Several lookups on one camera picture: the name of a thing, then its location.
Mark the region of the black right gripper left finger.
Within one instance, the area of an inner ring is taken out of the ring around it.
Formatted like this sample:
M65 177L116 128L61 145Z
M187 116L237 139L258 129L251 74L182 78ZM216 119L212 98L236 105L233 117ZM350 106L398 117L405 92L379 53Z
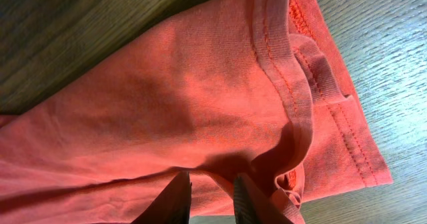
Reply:
M131 224L188 224L191 181L187 171L178 173L149 207Z

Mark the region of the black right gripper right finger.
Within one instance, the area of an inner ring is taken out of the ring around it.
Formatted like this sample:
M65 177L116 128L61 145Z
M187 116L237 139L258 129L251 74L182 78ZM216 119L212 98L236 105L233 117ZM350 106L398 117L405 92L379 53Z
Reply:
M234 180L234 215L237 224L292 224L246 175Z

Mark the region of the orange red t-shirt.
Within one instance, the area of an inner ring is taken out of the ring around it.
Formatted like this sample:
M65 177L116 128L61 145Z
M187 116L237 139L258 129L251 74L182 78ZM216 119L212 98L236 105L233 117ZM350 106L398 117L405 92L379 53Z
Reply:
M2 223L129 223L180 171L192 215L248 175L302 203L392 176L316 0L211 0L1 118Z

